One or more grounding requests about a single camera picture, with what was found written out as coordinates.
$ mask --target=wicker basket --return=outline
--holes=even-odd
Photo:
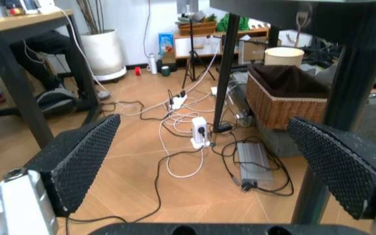
[[[290,118],[299,116],[305,119],[321,122],[326,98],[304,97],[276,97],[270,94],[265,86],[252,75],[249,67],[249,78],[246,89],[246,99],[256,118],[268,129],[285,130]]]

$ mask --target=power plug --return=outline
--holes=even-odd
[[[169,105],[170,110],[178,110],[182,107],[185,101],[188,99],[188,95],[185,91],[181,91],[181,93],[177,96],[172,98],[172,103]]]
[[[207,136],[207,121],[203,117],[193,118],[192,124],[192,138],[191,143],[195,149],[200,149],[201,147],[208,147],[210,141]]]

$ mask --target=white power strip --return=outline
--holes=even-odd
[[[182,107],[182,105],[185,103],[185,101],[188,99],[188,95],[185,94],[183,97],[173,97],[173,104],[169,105],[170,110],[178,110]]]

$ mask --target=table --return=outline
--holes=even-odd
[[[364,109],[376,76],[376,0],[210,0],[210,6],[230,12],[221,62],[213,131],[219,132],[229,80],[239,15],[271,23],[270,47],[279,29],[296,29],[296,14],[310,12],[304,32],[343,45],[330,90],[324,124],[352,131]],[[319,223],[330,193],[307,169],[292,223]]]
[[[89,68],[86,66],[85,59],[78,51],[73,40],[72,28],[76,35],[79,35],[73,17],[73,11],[66,10],[66,14],[72,25],[69,24],[66,16],[62,12],[6,17],[0,19],[0,76],[17,105],[20,115],[27,123],[41,148],[53,140],[53,134],[28,87],[27,80],[20,65],[17,63],[14,54],[9,47],[11,43],[37,36],[66,25],[72,45],[74,45],[74,63],[81,65],[79,71],[72,71],[72,73],[75,75],[78,74],[83,78],[85,87],[84,92],[86,94],[85,101],[90,109],[84,124],[97,118],[100,111],[100,105],[94,90],[93,79]],[[13,109],[2,110],[0,111],[0,115],[13,114],[14,112]]]

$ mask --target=table leg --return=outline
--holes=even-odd
[[[230,14],[229,24],[227,25],[226,40],[224,43],[223,59],[220,66],[220,74],[217,85],[217,97],[215,103],[213,132],[219,133],[221,113],[223,111],[224,100],[226,99],[226,90],[229,84],[230,68],[232,65],[233,54],[235,53],[237,30],[239,28],[240,16]]]
[[[100,105],[98,101],[98,97],[95,92],[94,87],[94,80],[92,78],[92,74],[87,66],[87,63],[85,61],[85,58],[80,53],[78,47],[76,46],[75,40],[73,38],[73,32],[72,28],[76,35],[76,40],[83,50],[82,42],[79,37],[79,32],[76,27],[76,22],[73,16],[69,16],[70,22],[72,25],[67,25],[69,37],[72,43],[73,47],[73,63],[77,63],[79,66],[77,68],[80,68],[79,70],[73,70],[72,73],[75,74],[75,76],[80,76],[83,79],[83,85],[85,90],[83,91],[84,100],[88,103],[88,106],[90,108],[90,111],[88,112],[88,116],[86,117],[83,124],[87,124],[91,121],[94,121],[97,119],[98,115],[100,114]]]
[[[280,28],[271,25],[271,29],[268,33],[268,45],[269,47],[277,47],[278,46],[278,38],[280,37]]]
[[[376,77],[376,49],[344,47],[333,80],[323,123],[354,131]],[[322,219],[330,192],[307,168],[293,224],[316,224]]]
[[[21,71],[20,65],[18,65],[2,33],[0,34],[0,76],[38,145],[43,148],[53,140],[53,134],[29,89],[29,84]]]

